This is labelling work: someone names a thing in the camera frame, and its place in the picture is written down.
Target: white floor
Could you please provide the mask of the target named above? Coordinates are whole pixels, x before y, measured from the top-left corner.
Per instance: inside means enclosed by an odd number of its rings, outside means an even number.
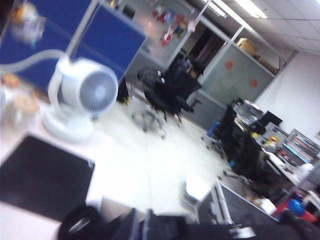
[[[143,132],[142,120],[131,117],[137,104],[117,102],[94,124],[113,138],[116,148],[108,162],[103,194],[143,212],[152,208],[156,214],[187,214],[190,210],[181,203],[186,176],[196,175],[212,185],[227,163],[201,141],[205,131],[186,119],[179,128],[169,118],[165,140],[156,125]]]

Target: blue partition panel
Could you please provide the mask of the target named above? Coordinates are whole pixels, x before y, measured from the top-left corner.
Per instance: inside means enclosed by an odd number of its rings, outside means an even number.
[[[101,6],[72,56],[104,64],[112,68],[120,80],[145,38],[137,22]]]
[[[16,41],[11,32],[7,31],[5,37],[1,40],[0,63],[15,63],[46,49],[65,51],[69,42],[68,37],[59,34],[47,24],[42,39],[35,44],[35,47]],[[56,63],[57,60],[54,59],[44,60],[18,74],[45,90],[55,70]]]
[[[43,37],[35,46],[17,41],[10,26],[1,40],[0,63],[10,64],[46,49],[65,51],[90,0],[29,0],[46,18]],[[56,60],[44,60],[19,73],[24,79],[46,90],[55,70]]]

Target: red circle sticker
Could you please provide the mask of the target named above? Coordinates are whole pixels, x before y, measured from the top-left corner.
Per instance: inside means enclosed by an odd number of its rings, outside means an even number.
[[[256,86],[258,86],[258,81],[253,79],[250,81],[250,87],[255,88]]]
[[[232,61],[227,61],[227,62],[225,63],[225,68],[226,68],[226,69],[232,69],[233,66],[234,66],[234,63],[233,63]]]

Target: ceiling light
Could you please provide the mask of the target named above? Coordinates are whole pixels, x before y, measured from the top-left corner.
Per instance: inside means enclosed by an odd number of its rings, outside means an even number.
[[[218,16],[221,16],[223,18],[227,17],[227,14],[225,14],[224,11],[222,11],[217,5],[215,5],[212,1],[209,2],[209,7],[217,14]]]
[[[244,10],[246,10],[252,17],[259,19],[267,19],[268,17],[250,0],[235,0]]]

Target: fan grille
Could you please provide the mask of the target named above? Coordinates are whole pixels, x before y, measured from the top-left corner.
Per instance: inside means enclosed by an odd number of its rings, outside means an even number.
[[[84,79],[79,98],[85,110],[101,112],[113,103],[117,92],[117,80],[106,72],[96,71]]]

